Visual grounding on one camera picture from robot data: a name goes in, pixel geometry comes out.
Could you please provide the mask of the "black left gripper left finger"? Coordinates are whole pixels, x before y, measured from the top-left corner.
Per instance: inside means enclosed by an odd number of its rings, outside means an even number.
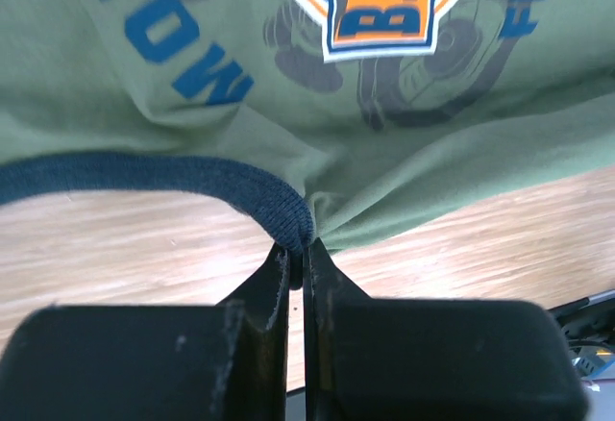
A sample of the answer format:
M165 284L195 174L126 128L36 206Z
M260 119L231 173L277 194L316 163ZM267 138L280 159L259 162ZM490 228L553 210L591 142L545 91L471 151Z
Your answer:
M214 306L49 306L1 358L5 420L282 420L289 255Z

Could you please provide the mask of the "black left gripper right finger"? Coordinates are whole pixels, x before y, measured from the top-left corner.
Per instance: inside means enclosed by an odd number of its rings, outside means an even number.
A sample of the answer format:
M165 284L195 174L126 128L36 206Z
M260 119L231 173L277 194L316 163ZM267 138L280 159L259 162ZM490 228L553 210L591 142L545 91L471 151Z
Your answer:
M373 298L321 242L303 257L310 420L583 420L585 389L531 302Z

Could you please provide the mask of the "olive green tank top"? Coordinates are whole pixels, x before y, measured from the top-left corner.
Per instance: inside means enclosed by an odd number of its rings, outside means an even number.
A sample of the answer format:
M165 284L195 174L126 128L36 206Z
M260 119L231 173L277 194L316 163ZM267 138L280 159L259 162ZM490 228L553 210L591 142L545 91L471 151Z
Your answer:
M1 200L180 190L344 250L614 162L614 0L1 0Z

